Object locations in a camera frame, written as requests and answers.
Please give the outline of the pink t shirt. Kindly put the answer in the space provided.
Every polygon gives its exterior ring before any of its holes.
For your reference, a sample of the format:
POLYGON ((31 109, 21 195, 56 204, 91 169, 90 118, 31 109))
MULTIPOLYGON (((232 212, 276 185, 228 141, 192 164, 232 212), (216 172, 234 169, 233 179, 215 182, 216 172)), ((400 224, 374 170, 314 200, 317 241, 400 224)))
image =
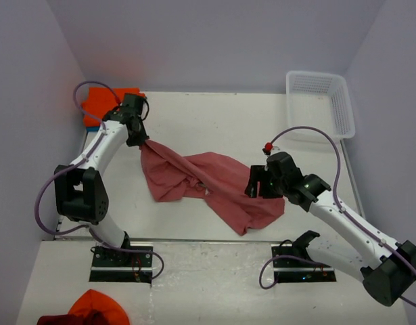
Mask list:
POLYGON ((259 230, 285 212, 282 198, 250 198, 244 194, 250 168, 222 154, 181 156, 151 139, 141 147, 141 168, 156 202, 199 198, 238 235, 259 230))

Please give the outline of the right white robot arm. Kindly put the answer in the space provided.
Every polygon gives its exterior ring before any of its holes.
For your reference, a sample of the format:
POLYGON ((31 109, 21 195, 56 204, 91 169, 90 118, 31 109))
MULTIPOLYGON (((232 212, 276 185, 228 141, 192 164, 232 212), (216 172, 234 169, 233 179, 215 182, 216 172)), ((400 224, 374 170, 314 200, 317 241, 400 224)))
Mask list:
POLYGON ((330 185, 315 174, 303 175, 293 158, 277 152, 265 165, 253 165, 245 193, 250 198, 286 198, 319 218, 347 241, 331 248, 320 235, 307 231, 293 243, 301 266, 323 264, 361 282, 378 303, 390 307, 416 281, 416 246, 381 232, 344 204, 330 185))

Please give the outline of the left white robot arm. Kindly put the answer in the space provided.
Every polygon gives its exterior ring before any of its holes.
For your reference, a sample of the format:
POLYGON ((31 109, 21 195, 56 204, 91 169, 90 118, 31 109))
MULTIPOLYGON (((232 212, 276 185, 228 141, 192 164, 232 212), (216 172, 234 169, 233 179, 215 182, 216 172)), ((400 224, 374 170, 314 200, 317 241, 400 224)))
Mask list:
POLYGON ((123 103, 108 111, 96 136, 70 165, 55 169, 54 188, 57 212, 87 227, 92 236, 109 248, 108 258, 117 266, 132 257, 128 235, 110 214, 109 197, 102 176, 122 145, 139 147, 149 139, 142 112, 148 108, 141 95, 126 93, 123 103))

